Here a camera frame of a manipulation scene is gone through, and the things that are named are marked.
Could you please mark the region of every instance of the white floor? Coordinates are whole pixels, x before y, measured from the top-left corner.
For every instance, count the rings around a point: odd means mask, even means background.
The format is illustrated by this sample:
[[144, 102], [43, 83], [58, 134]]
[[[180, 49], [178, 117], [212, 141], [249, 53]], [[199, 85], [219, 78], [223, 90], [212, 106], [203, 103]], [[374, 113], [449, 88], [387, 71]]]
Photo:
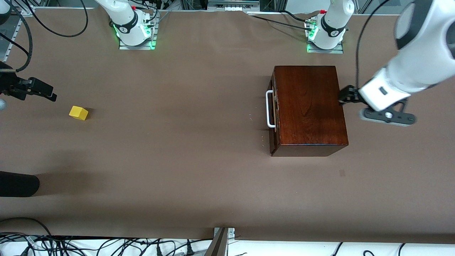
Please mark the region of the white floor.
[[[186, 243], [183, 239], [172, 239], [177, 246]], [[106, 240], [79, 240], [71, 241], [71, 243], [79, 248], [98, 249]], [[116, 242], [106, 248], [100, 250], [99, 256], [111, 256], [113, 251], [118, 248], [123, 242]], [[246, 256], [282, 256], [282, 255], [299, 255], [299, 256], [331, 256], [338, 243], [336, 242], [268, 242], [268, 241], [230, 241], [228, 246], [228, 256], [238, 256], [247, 253]], [[192, 244], [192, 249], [203, 251], [208, 248], [210, 241], [201, 241]], [[400, 244], [394, 243], [344, 243], [342, 244], [337, 256], [362, 256], [364, 250], [369, 250], [375, 256], [397, 256]], [[0, 245], [0, 254], [2, 256], [17, 256], [21, 255], [27, 247], [27, 242], [8, 242]], [[174, 248], [172, 243], [160, 245], [163, 256], [171, 252]], [[186, 246], [176, 252], [186, 253]], [[96, 251], [84, 251], [86, 256], [96, 256]], [[140, 251], [134, 247], [128, 247], [124, 256], [138, 256]], [[69, 253], [70, 256], [78, 256], [76, 253]], [[144, 256], [154, 256], [157, 254], [156, 246], [149, 247]], [[47, 252], [37, 252], [36, 256], [48, 256]], [[401, 256], [455, 256], [455, 245], [432, 245], [432, 244], [406, 244]]]

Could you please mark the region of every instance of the brown table surface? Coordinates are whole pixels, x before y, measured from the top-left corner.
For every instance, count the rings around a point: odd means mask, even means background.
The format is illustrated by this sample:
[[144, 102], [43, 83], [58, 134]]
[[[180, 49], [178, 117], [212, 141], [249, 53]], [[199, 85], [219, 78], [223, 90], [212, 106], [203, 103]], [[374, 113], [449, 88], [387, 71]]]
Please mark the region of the brown table surface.
[[[38, 10], [58, 32], [78, 32], [82, 10]], [[242, 12], [173, 12], [154, 51], [120, 51], [107, 14], [62, 38], [34, 19], [33, 58], [20, 77], [54, 86], [57, 102], [2, 97], [3, 171], [39, 174], [31, 198], [1, 198], [0, 216], [42, 220], [55, 235], [203, 238], [234, 226], [242, 239], [455, 241], [454, 80], [419, 93], [397, 127], [344, 107], [349, 146], [326, 158], [272, 158], [265, 91], [275, 65], [335, 65], [354, 83], [365, 16], [342, 55], [308, 54], [303, 31]], [[291, 22], [280, 15], [267, 16]], [[361, 82], [396, 54], [396, 16], [372, 19]], [[21, 28], [16, 40], [27, 46]], [[13, 48], [8, 64], [25, 55]], [[68, 116], [71, 106], [90, 119]], [[2, 230], [42, 233], [14, 222]]]

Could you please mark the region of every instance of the metal bracket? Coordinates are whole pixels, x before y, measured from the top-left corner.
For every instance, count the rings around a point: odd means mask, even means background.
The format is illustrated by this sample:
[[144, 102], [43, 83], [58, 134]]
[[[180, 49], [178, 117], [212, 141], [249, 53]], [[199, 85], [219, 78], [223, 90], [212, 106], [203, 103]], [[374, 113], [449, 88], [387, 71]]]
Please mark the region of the metal bracket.
[[[414, 124], [416, 119], [415, 115], [404, 112], [407, 102], [408, 99], [401, 100], [383, 111], [374, 111], [372, 108], [364, 108], [360, 111], [360, 117], [367, 121], [409, 126]], [[396, 111], [395, 107], [399, 104], [401, 104], [401, 107], [399, 111]]]
[[204, 256], [226, 256], [228, 240], [234, 239], [234, 228], [215, 228], [215, 237]]
[[363, 101], [358, 90], [354, 86], [348, 85], [339, 91], [338, 102], [341, 104], [341, 106], [343, 106], [346, 103], [357, 103]]

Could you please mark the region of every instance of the black cylinder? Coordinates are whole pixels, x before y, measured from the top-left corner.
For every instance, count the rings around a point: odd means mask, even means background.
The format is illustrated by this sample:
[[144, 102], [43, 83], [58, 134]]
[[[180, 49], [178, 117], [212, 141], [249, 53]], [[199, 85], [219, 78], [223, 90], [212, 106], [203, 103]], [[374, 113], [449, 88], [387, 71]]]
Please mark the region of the black cylinder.
[[10, 10], [7, 11], [6, 13], [0, 13], [0, 25], [4, 24], [10, 16], [11, 16], [11, 6], [10, 6]]
[[0, 171], [0, 196], [29, 197], [38, 191], [40, 180], [34, 175]]

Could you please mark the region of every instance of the black cable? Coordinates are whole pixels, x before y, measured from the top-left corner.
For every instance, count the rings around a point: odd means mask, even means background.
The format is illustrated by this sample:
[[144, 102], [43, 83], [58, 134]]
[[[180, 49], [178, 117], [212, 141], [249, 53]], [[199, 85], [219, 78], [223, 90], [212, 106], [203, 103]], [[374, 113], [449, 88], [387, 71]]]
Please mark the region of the black cable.
[[52, 234], [51, 232], [49, 231], [49, 229], [46, 227], [46, 225], [44, 225], [41, 221], [37, 220], [37, 219], [33, 219], [33, 218], [29, 218], [29, 217], [13, 217], [13, 218], [8, 218], [8, 219], [4, 219], [4, 220], [0, 220], [0, 223], [1, 222], [4, 222], [4, 221], [9, 221], [9, 220], [31, 220], [31, 221], [34, 221], [38, 224], [40, 224], [41, 227], [43, 227], [44, 230], [46, 230], [46, 233], [52, 237]]
[[157, 256], [163, 256], [163, 253], [161, 252], [160, 248], [160, 239], [157, 241]]
[[79, 36], [80, 34], [84, 33], [85, 30], [87, 29], [88, 27], [88, 13], [87, 13], [87, 8], [85, 7], [85, 4], [84, 4], [84, 1], [83, 0], [80, 0], [81, 3], [82, 3], [82, 7], [84, 7], [84, 12], [85, 12], [85, 15], [86, 15], [86, 24], [84, 26], [84, 28], [77, 34], [74, 34], [74, 35], [63, 35], [63, 34], [60, 34], [60, 33], [57, 33], [55, 31], [53, 31], [52, 29], [48, 28], [46, 25], [44, 25], [43, 22], [40, 21], [40, 19], [38, 19], [38, 17], [36, 16], [35, 12], [33, 11], [32, 7], [30, 6], [30, 4], [28, 3], [27, 0], [22, 0], [22, 2], [24, 2], [29, 8], [30, 8], [30, 12], [32, 13], [33, 17], [35, 17], [36, 21], [38, 23], [41, 24], [41, 26], [43, 26], [45, 29], [47, 29], [49, 32], [57, 35], [57, 36], [62, 36], [62, 37], [76, 37], [76, 36]]
[[142, 1], [142, 3], [136, 2], [135, 0], [129, 0], [129, 1], [131, 1], [131, 2], [133, 2], [133, 3], [136, 3], [136, 4], [138, 4], [138, 5], [146, 6], [147, 9], [150, 9], [150, 8], [154, 9], [154, 11], [153, 11], [153, 13], [154, 13], [154, 14], [153, 14], [153, 18], [150, 18], [150, 19], [149, 19], [148, 21], [146, 21], [146, 22], [149, 22], [149, 21], [151, 21], [151, 20], [153, 20], [153, 19], [155, 19], [155, 18], [157, 17], [158, 8], [146, 4], [145, 1]]
[[[100, 254], [100, 251], [101, 251], [101, 249], [103, 248], [103, 246], [104, 246], [106, 243], [108, 243], [109, 241], [111, 241], [111, 240], [113, 240], [113, 239], [109, 239], [109, 240], [107, 240], [107, 241], [105, 241], [104, 243], [101, 244], [100, 248], [98, 248], [98, 250], [97, 250], [97, 252], [96, 252], [96, 256], [98, 256], [98, 255]], [[118, 241], [120, 241], [120, 239], [117, 239], [117, 241], [115, 241], [115, 242], [113, 242], [112, 244], [109, 244], [109, 245], [111, 246], [111, 245], [117, 243]]]
[[[0, 244], [5, 243], [5, 242], [9, 242], [9, 241], [15, 241], [18, 238], [27, 238], [27, 237], [29, 237], [29, 235], [21, 234], [21, 233], [12, 233], [12, 232], [5, 232], [5, 233], [8, 234], [8, 235], [14, 235], [14, 237], [13, 238], [7, 237], [7, 236], [3, 237], [1, 239], [5, 240], [5, 241], [0, 241]], [[32, 235], [32, 236], [35, 236], [35, 237], [39, 238], [39, 240], [42, 243], [41, 247], [43, 248], [43, 250], [36, 249], [36, 248], [32, 248], [32, 249], [34, 249], [35, 251], [47, 251], [49, 256], [51, 255], [51, 253], [54, 253], [54, 255], [56, 255], [56, 253], [58, 253], [58, 252], [60, 253], [60, 255], [63, 255], [63, 253], [67, 253], [66, 251], [72, 251], [72, 252], [77, 253], [77, 254], [79, 254], [81, 256], [86, 256], [86, 254], [83, 252], [83, 250], [96, 251], [94, 249], [87, 249], [87, 248], [81, 249], [81, 248], [78, 248], [75, 245], [71, 244], [69, 241], [62, 241], [62, 240], [59, 240], [59, 239], [54, 239], [54, 238], [50, 238], [50, 237], [47, 237], [47, 236], [40, 236], [40, 235]], [[51, 246], [50, 248], [47, 246], [46, 242], [43, 241], [43, 239], [49, 241], [50, 246]], [[57, 244], [56, 248], [53, 248], [53, 242], [54, 241]]]
[[357, 90], [359, 89], [359, 47], [360, 47], [360, 40], [362, 39], [362, 35], [364, 34], [365, 28], [368, 25], [368, 22], [371, 20], [371, 17], [373, 17], [373, 14], [375, 14], [379, 8], [381, 8], [383, 5], [385, 5], [387, 2], [390, 0], [385, 0], [382, 2], [376, 9], [368, 16], [368, 19], [365, 21], [365, 24], [362, 27], [362, 30], [360, 31], [359, 39], [357, 40], [357, 47], [355, 49], [355, 87]]
[[276, 20], [269, 20], [269, 19], [266, 19], [266, 18], [263, 18], [263, 17], [254, 16], [254, 15], [253, 15], [253, 17], [258, 18], [258, 19], [261, 19], [261, 20], [266, 20], [266, 21], [270, 21], [270, 22], [273, 22], [273, 23], [285, 25], [285, 26], [290, 26], [290, 27], [295, 27], [295, 28], [299, 28], [299, 29], [311, 31], [311, 29], [310, 29], [310, 28], [307, 28], [307, 27], [299, 27], [299, 26], [295, 26], [295, 25], [291, 25], [291, 24], [287, 24], [287, 23], [282, 23], [282, 22], [279, 22], [279, 21], [276, 21]]
[[191, 248], [190, 240], [187, 239], [187, 256], [193, 256], [193, 255], [194, 255], [193, 248]]
[[337, 249], [335, 250], [335, 252], [332, 254], [332, 256], [337, 256], [337, 253], [338, 253], [338, 250], [340, 250], [340, 247], [341, 245], [343, 244], [343, 242], [340, 242], [337, 246]]
[[125, 244], [125, 243], [123, 243], [121, 246], [119, 246], [119, 247], [117, 248], [117, 250], [115, 250], [115, 251], [111, 254], [111, 256], [114, 256], [114, 254], [115, 254], [118, 250], [120, 250], [120, 249], [123, 247], [124, 244]]
[[205, 0], [199, 0], [199, 5], [201, 6], [202, 9], [207, 10], [207, 3]]
[[38, 4], [38, 2], [36, 0], [32, 0], [32, 1], [36, 6], [40, 6], [40, 4]]
[[369, 251], [369, 250], [364, 250], [364, 256], [367, 256], [367, 255], [366, 255], [367, 253], [371, 254], [371, 256], [374, 256], [374, 254], [373, 254], [371, 251]]
[[[201, 241], [208, 241], [208, 240], [213, 240], [213, 238], [194, 240], [194, 241], [191, 241], [191, 242], [189, 242], [189, 243], [192, 244], [192, 243], [197, 243], [197, 242], [201, 242]], [[166, 256], [169, 256], [171, 253], [174, 253], [174, 254], [175, 254], [175, 252], [176, 252], [178, 249], [180, 249], [180, 248], [182, 248], [182, 247], [185, 247], [185, 246], [187, 246], [187, 243], [184, 244], [184, 245], [182, 245], [182, 246], [179, 246], [179, 247], [175, 248], [173, 251], [171, 251], [171, 252], [169, 252], [168, 254], [166, 254]]]
[[28, 56], [28, 51], [20, 46], [18, 43], [14, 42], [13, 40], [9, 39], [7, 36], [3, 35], [1, 32], [0, 32], [0, 36], [3, 37], [5, 40], [7, 40], [8, 42], [12, 43], [13, 45], [15, 45], [17, 48], [21, 49], [23, 52], [25, 52], [25, 54]]
[[147, 251], [147, 249], [148, 249], [149, 247], [151, 247], [152, 245], [153, 245], [153, 244], [147, 244], [147, 246], [145, 246], [144, 250], [142, 250], [142, 252], [139, 254], [139, 256], [144, 255], [145, 251]]
[[[28, 235], [21, 234], [21, 233], [6, 232], [6, 234], [7, 234], [7, 235], [15, 235], [15, 236], [16, 236], [15, 239], [29, 237]], [[3, 237], [2, 239], [7, 239], [7, 241], [2, 241], [2, 242], [0, 242], [0, 244], [3, 244], [3, 243], [5, 243], [5, 242], [8, 242], [8, 241], [12, 240], [12, 239], [10, 239], [10, 238], [7, 237], [7, 236]], [[24, 250], [23, 254], [24, 254], [24, 253], [27, 253], [27, 254], [28, 254], [28, 250], [29, 250], [29, 249], [32, 249], [33, 255], [36, 256], [36, 253], [35, 253], [35, 250], [34, 250], [34, 248], [33, 248], [33, 245], [29, 242], [28, 239], [26, 239], [26, 241], [27, 241], [27, 243], [28, 243], [28, 246], [27, 246], [27, 248]]]
[[399, 246], [399, 249], [398, 249], [398, 256], [401, 256], [401, 249], [403, 248], [403, 246], [405, 245], [406, 243], [402, 243], [400, 246]]
[[161, 238], [160, 239], [156, 239], [155, 241], [150, 242], [150, 243], [148, 242], [148, 240], [145, 241], [145, 242], [141, 241], [141, 242], [136, 242], [136, 243], [140, 243], [141, 245], [155, 245], [155, 244], [157, 244], [157, 242], [159, 242], [159, 240], [161, 240]]
[[32, 51], [33, 51], [33, 40], [31, 38], [31, 31], [30, 31], [30, 27], [28, 26], [28, 23], [27, 21], [25, 20], [25, 18], [22, 16], [22, 14], [16, 9], [16, 7], [11, 3], [10, 0], [5, 0], [10, 6], [11, 6], [11, 9], [19, 16], [19, 19], [22, 21], [22, 23], [24, 23], [24, 27], [25, 27], [25, 30], [27, 31], [27, 36], [28, 36], [28, 41], [29, 41], [29, 50], [28, 50], [28, 55], [27, 55], [27, 60], [25, 61], [25, 64], [22, 65], [22, 67], [16, 69], [15, 71], [16, 72], [20, 72], [22, 70], [24, 70], [26, 67], [28, 67], [28, 65], [30, 64], [30, 60], [31, 60], [31, 54], [32, 54]]
[[296, 19], [296, 20], [298, 20], [298, 21], [301, 21], [301, 22], [305, 22], [305, 20], [302, 20], [302, 19], [296, 17], [294, 14], [292, 14], [292, 13], [286, 11], [286, 10], [281, 10], [281, 11], [279, 11], [279, 12], [281, 12], [281, 13], [287, 13], [287, 14], [289, 14], [289, 16], [293, 17], [294, 19]]
[[18, 0], [14, 0], [14, 2], [17, 3], [17, 4], [20, 6], [21, 9], [26, 10], [26, 8], [24, 8], [24, 7], [19, 3]]
[[125, 252], [125, 249], [126, 249], [127, 247], [129, 247], [129, 246], [135, 247], [135, 248], [139, 249], [139, 250], [142, 252], [142, 249], [141, 249], [141, 248], [132, 245], [133, 242], [135, 242], [135, 241], [137, 241], [137, 240], [138, 240], [138, 239], [135, 239], [135, 240], [128, 240], [128, 242], [127, 242], [126, 239], [125, 239], [125, 242], [117, 249], [117, 250], [119, 250], [119, 249], [121, 248], [121, 251], [119, 252], [118, 256], [122, 256], [123, 253]]

